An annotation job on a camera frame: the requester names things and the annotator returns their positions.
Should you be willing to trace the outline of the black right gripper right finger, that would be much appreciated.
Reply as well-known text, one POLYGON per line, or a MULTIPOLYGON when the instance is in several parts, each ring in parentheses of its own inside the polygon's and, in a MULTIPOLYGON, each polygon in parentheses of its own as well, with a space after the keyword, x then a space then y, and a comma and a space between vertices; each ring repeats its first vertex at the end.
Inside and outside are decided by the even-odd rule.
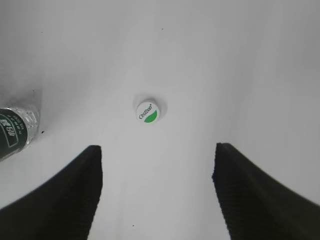
POLYGON ((217 143, 212 181, 232 240, 318 240, 320 206, 229 143, 217 143))

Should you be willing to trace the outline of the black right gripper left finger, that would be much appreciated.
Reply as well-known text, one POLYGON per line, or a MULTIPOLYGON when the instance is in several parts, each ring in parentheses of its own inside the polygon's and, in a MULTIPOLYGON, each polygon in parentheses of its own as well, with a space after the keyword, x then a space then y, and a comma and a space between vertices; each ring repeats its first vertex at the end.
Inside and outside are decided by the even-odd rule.
POLYGON ((48 181, 0 210, 0 238, 86 240, 102 187, 102 149, 90 145, 48 181))

